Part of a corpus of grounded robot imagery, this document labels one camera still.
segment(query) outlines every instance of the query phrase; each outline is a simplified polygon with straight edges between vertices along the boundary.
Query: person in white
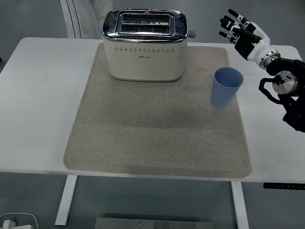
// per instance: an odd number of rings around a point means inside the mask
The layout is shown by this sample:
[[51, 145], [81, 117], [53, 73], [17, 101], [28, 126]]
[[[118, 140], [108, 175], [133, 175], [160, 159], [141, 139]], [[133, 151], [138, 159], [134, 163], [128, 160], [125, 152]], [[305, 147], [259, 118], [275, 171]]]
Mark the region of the person in white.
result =
[[112, 0], [60, 0], [68, 38], [101, 39]]

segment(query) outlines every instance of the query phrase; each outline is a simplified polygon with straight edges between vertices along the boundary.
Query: cream toaster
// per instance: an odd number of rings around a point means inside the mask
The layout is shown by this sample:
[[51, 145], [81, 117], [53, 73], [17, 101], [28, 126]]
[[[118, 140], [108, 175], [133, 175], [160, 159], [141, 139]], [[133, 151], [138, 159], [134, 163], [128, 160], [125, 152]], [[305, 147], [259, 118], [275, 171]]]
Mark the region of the cream toaster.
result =
[[114, 10], [102, 28], [110, 73], [127, 81], [178, 80], [188, 36], [186, 17], [174, 10]]

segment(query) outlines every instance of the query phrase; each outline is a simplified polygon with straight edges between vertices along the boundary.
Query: plastic cup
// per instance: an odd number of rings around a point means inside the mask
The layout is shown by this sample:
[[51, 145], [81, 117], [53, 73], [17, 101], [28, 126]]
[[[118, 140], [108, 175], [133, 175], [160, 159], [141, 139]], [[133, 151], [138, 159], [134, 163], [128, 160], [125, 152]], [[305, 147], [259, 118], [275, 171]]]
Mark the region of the plastic cup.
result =
[[212, 104], [219, 108], [227, 107], [243, 82], [243, 75], [236, 69], [227, 67], [218, 69], [214, 74]]

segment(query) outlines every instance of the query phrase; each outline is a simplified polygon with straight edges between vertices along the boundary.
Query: robotic hand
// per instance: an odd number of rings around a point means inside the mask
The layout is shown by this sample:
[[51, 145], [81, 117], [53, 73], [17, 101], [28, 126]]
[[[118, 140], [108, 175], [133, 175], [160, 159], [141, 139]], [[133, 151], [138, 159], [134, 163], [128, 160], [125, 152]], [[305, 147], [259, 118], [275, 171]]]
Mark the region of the robotic hand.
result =
[[[263, 78], [259, 90], [272, 102], [284, 106], [287, 113], [283, 121], [295, 130], [305, 132], [305, 63], [281, 58], [280, 53], [270, 45], [269, 37], [258, 25], [233, 10], [229, 10], [229, 13], [236, 19], [224, 16], [220, 22], [221, 27], [231, 35], [222, 31], [219, 34], [234, 44], [244, 59], [256, 62], [269, 75], [274, 76]], [[266, 82], [272, 83], [279, 99], [272, 97], [264, 88]]]

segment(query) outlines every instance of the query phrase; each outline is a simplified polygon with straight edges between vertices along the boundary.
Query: table leg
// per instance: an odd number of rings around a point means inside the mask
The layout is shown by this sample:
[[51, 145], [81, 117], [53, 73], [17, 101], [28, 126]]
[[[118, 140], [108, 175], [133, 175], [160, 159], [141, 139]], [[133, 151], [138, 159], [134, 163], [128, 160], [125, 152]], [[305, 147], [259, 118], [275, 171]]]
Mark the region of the table leg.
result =
[[238, 229], [249, 229], [246, 207], [244, 204], [244, 194], [240, 181], [231, 181], [235, 215]]
[[63, 193], [61, 197], [61, 204], [59, 206], [57, 218], [55, 222], [56, 226], [66, 226], [67, 224], [76, 181], [77, 181], [77, 175], [67, 176], [65, 188], [63, 189]]

